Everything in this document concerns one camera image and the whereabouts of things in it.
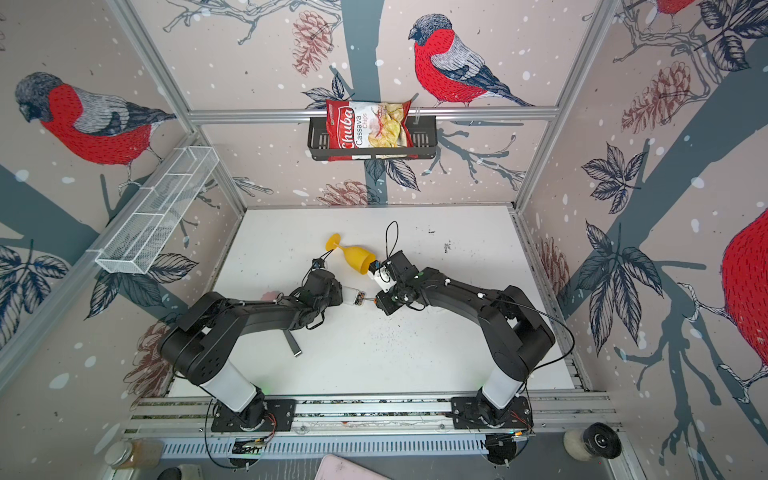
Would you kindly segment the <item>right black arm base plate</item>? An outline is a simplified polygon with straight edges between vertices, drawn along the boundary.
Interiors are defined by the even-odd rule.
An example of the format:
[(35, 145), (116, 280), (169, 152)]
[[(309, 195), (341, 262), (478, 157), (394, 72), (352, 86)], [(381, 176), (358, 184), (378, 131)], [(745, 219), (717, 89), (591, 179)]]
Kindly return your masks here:
[(450, 412), (457, 430), (523, 430), (533, 428), (532, 411), (526, 397), (513, 397), (504, 408), (495, 407), (482, 395), (475, 397), (452, 397)]

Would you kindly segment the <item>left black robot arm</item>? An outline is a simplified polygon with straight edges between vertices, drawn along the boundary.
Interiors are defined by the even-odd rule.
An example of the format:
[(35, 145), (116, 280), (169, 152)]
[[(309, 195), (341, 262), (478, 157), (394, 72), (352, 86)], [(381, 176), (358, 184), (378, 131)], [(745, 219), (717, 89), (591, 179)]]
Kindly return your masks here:
[(243, 336), (308, 328), (322, 321), (328, 308), (342, 303), (342, 285), (325, 269), (310, 272), (293, 292), (271, 301), (231, 299), (211, 291), (176, 321), (157, 350), (173, 371), (211, 396), (210, 431), (288, 431), (296, 402), (269, 405), (263, 390), (240, 372), (230, 356)]

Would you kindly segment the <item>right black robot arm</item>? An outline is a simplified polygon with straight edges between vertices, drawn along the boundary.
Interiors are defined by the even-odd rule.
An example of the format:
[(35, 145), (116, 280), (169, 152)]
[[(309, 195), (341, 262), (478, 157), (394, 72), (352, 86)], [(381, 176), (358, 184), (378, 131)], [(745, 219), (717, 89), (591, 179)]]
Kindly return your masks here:
[(470, 405), (454, 414), (456, 419), (470, 428), (533, 427), (525, 411), (529, 405), (520, 395), (555, 345), (555, 336), (520, 288), (483, 289), (431, 267), (420, 270), (401, 251), (373, 262), (368, 273), (380, 287), (374, 303), (388, 316), (421, 305), (449, 311), (481, 329), (494, 368)]

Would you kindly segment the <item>grey white remote control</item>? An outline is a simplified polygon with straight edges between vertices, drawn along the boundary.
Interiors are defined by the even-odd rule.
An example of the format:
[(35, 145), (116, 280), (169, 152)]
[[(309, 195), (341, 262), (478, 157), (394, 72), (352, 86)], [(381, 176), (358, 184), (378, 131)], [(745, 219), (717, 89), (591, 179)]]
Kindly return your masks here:
[(343, 287), (342, 288), (342, 302), (344, 304), (357, 306), (357, 305), (354, 304), (354, 302), (355, 302), (355, 297), (356, 297), (356, 295), (359, 292), (363, 292), (363, 291), (360, 291), (358, 289), (351, 288), (351, 287)]

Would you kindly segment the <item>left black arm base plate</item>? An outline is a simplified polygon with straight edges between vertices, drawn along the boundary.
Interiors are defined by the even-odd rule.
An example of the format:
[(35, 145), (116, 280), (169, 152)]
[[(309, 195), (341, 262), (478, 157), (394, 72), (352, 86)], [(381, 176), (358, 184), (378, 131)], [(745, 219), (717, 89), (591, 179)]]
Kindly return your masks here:
[(266, 399), (236, 413), (217, 401), (211, 413), (210, 429), (214, 433), (288, 432), (296, 407), (295, 399)]

